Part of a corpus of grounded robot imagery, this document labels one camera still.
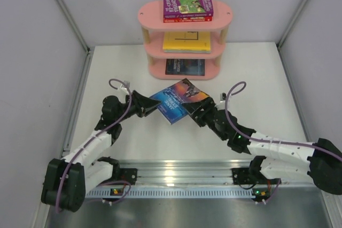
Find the three-tier shelf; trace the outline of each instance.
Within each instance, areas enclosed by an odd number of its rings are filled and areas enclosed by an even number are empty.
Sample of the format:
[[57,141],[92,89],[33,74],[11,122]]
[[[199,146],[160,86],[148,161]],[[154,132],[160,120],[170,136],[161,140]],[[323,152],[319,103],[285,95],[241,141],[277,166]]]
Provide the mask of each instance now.
[[[144,46],[152,76],[164,80],[210,80],[220,72],[220,62],[226,47],[228,27],[232,20],[231,8],[220,1],[213,1],[214,17],[203,22],[163,22],[163,2],[145,4],[138,12],[142,26]],[[211,53],[165,53],[162,49],[164,32],[211,32]],[[205,59],[205,75],[166,75],[166,59]]]

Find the book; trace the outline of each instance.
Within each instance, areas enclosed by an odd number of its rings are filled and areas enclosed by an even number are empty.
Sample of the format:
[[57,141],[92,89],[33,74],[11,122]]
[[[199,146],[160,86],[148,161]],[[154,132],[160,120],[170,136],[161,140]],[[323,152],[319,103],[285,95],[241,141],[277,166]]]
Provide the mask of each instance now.
[[164,18],[207,17],[214,15],[212,0],[164,0]]
[[162,49],[166,53],[210,53],[210,32],[165,32]]
[[164,23],[170,22],[198,22],[198,21],[212,21],[212,16],[207,17],[189,17],[189,18],[170,18],[170,19],[163,19]]
[[166,59],[166,75],[204,76],[204,59]]
[[157,107],[158,110],[170,124],[174,124],[188,114],[181,104],[195,103],[208,96],[185,78],[152,95],[151,98],[161,101]]

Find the red book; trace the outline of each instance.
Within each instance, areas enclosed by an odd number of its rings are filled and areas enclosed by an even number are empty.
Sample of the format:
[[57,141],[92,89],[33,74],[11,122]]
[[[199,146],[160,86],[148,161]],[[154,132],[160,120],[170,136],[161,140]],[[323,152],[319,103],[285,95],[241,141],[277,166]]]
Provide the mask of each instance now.
[[212,16],[207,16],[207,17],[195,17],[195,18],[170,18],[170,19],[165,19],[164,18],[164,23],[170,23],[170,22],[198,22],[198,21],[212,21],[213,17]]

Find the dark blue book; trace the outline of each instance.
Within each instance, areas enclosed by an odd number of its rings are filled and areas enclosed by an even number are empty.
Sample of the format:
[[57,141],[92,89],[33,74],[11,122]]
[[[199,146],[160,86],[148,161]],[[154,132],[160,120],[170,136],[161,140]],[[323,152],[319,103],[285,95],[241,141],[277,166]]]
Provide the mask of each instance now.
[[158,110],[165,116],[170,124],[176,123],[187,115],[182,103],[195,103],[202,101],[209,95],[196,88],[187,78],[161,90],[151,96],[161,101]]
[[166,75],[204,76],[204,59],[166,59]]

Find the shelf tier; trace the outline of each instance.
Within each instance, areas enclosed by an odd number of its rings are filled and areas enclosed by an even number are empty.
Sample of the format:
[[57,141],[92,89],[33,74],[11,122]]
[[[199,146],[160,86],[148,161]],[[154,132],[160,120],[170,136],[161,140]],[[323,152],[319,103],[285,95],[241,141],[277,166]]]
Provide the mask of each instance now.
[[145,29],[156,31],[213,31],[221,30],[230,24],[233,12],[221,1],[213,1],[214,17],[212,21],[202,22],[163,22],[163,2],[148,2],[138,12],[138,20]]
[[166,59],[154,59],[153,65],[149,65],[149,71],[155,78],[162,80],[182,80],[188,78],[189,80],[211,80],[216,77],[220,72],[220,67],[215,66],[214,59],[205,60],[205,72],[204,76],[189,76],[189,75],[166,75]]
[[145,50],[148,55],[157,59],[213,59],[220,56],[226,44],[220,44],[220,34],[211,32],[211,53],[165,53],[162,49],[164,41],[164,32],[150,33],[150,43],[144,44]]

